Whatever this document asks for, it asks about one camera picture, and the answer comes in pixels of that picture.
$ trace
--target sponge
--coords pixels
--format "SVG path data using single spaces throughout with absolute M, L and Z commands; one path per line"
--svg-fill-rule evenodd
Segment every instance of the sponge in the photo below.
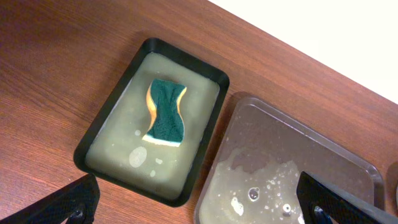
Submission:
M 144 141 L 179 147 L 184 139 L 184 123 L 180 102 L 187 87 L 170 81 L 155 79 L 146 96 L 150 113 L 150 126 Z

